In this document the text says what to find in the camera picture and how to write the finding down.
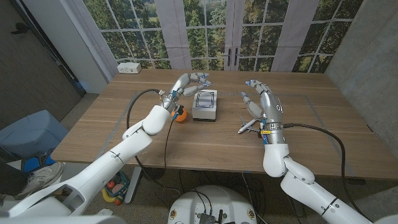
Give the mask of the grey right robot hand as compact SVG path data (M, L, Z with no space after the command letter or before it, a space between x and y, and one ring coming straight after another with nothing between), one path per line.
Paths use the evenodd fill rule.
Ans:
M260 95L262 108L251 101L245 92L241 93L244 103L250 114L257 119L261 118L263 112L266 113L266 123L281 123L283 120L283 108L279 98L264 83L258 80L249 80L246 82L248 86L253 87Z

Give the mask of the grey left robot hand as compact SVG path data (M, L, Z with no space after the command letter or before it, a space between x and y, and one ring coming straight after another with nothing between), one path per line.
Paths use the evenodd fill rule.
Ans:
M172 112L181 96L193 96L198 91L211 86L212 82L206 79L208 76L208 73L203 72L184 73L162 97L163 108Z

